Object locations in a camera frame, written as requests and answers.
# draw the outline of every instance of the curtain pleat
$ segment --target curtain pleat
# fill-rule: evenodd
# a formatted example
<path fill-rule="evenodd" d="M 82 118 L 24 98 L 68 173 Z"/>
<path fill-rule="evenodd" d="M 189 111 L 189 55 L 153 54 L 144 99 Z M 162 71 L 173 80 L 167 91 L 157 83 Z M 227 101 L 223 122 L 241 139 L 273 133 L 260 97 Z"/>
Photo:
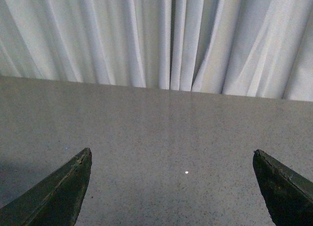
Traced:
<path fill-rule="evenodd" d="M 313 11 L 284 94 L 285 99 L 313 101 Z"/>
<path fill-rule="evenodd" d="M 219 0 L 210 44 L 192 91 L 221 93 L 241 0 Z"/>
<path fill-rule="evenodd" d="M 171 89 L 179 90 L 187 0 L 176 0 Z"/>
<path fill-rule="evenodd" d="M 196 65 L 204 0 L 187 0 L 179 89 L 190 91 Z"/>
<path fill-rule="evenodd" d="M 159 87 L 170 88 L 172 0 L 160 0 Z"/>
<path fill-rule="evenodd" d="M 313 0 L 0 0 L 0 75 L 313 101 Z"/>
<path fill-rule="evenodd" d="M 224 94 L 282 98 L 312 1 L 246 0 Z"/>

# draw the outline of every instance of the gray table surface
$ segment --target gray table surface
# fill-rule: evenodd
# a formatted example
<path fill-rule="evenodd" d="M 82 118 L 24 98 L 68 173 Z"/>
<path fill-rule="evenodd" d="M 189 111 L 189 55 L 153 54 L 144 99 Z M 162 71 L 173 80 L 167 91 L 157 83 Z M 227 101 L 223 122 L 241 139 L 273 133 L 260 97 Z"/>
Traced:
<path fill-rule="evenodd" d="M 312 128 L 312 102 L 0 77 L 0 207 L 90 147 L 78 226 L 274 225 L 253 151 L 313 180 Z"/>

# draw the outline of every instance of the white curtain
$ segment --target white curtain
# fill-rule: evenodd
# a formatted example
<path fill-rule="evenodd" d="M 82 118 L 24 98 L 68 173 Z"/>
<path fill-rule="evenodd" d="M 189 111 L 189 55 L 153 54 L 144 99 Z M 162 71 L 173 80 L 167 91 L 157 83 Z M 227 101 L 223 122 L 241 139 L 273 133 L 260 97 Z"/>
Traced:
<path fill-rule="evenodd" d="M 0 75 L 313 101 L 313 0 L 0 0 Z"/>

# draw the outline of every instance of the granite countertop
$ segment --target granite countertop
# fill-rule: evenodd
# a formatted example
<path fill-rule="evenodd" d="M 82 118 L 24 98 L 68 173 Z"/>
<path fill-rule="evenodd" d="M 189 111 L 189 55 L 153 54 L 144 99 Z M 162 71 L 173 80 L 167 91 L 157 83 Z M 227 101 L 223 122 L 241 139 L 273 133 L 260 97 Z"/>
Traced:
<path fill-rule="evenodd" d="M 85 147 L 77 226 L 274 225 L 253 151 L 313 180 L 313 103 L 0 77 L 0 207 Z"/>

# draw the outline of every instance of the curtain fold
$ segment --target curtain fold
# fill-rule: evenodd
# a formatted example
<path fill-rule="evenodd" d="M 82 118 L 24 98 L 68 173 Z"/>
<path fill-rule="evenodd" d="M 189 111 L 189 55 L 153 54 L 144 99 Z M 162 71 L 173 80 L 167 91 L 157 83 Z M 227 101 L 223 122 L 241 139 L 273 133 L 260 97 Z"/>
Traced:
<path fill-rule="evenodd" d="M 313 0 L 0 0 L 0 75 L 313 101 Z"/>

